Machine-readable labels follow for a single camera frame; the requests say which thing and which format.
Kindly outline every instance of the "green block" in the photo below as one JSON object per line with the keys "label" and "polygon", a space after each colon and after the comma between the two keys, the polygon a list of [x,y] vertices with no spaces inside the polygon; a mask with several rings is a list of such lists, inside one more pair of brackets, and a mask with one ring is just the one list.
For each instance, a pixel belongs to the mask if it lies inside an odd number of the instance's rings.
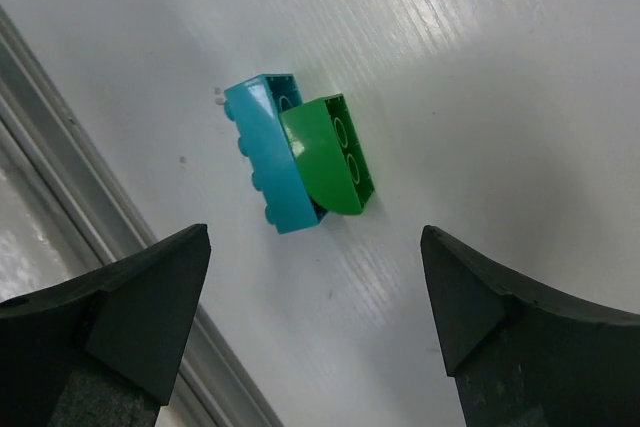
{"label": "green block", "polygon": [[300,177],[321,207],[361,214],[374,187],[342,94],[280,113]]}

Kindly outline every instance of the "lego brick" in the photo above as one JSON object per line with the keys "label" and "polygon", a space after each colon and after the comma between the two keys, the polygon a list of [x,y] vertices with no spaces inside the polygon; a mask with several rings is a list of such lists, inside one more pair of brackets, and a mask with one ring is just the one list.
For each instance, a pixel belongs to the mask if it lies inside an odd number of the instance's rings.
{"label": "lego brick", "polygon": [[307,102],[280,120],[311,198],[332,212],[362,213],[374,186],[344,96]]}
{"label": "lego brick", "polygon": [[278,114],[302,103],[292,75],[258,75],[225,91],[238,149],[253,166],[251,180],[279,233],[317,225],[324,215],[306,192]]}

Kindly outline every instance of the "green lego brick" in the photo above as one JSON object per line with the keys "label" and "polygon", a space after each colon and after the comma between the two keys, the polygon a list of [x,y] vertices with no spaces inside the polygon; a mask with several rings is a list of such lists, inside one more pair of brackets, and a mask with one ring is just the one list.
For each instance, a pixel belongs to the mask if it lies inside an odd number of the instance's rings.
{"label": "green lego brick", "polygon": [[286,110],[280,121],[309,196],[338,214],[362,213],[374,187],[344,96]]}

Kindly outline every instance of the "blue block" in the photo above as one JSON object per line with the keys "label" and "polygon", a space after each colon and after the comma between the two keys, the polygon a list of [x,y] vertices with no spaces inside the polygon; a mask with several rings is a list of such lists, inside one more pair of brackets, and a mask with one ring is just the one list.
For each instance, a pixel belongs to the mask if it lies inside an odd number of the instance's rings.
{"label": "blue block", "polygon": [[281,234],[318,225],[324,211],[316,212],[304,188],[278,115],[302,104],[293,75],[258,75],[225,96],[224,110],[240,132],[238,148],[251,161],[251,180],[267,201],[267,221]]}

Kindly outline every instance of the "metal frame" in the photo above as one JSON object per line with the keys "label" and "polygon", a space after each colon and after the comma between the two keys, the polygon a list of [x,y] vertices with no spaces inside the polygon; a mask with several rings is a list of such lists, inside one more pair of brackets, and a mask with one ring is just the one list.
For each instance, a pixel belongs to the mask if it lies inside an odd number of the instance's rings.
{"label": "metal frame", "polygon": [[[11,144],[16,158],[29,166],[32,181],[40,184],[52,212],[62,214],[60,225],[88,269],[155,243],[151,229],[1,8],[0,121],[0,143]],[[202,307],[172,405],[187,425],[282,426]]]}

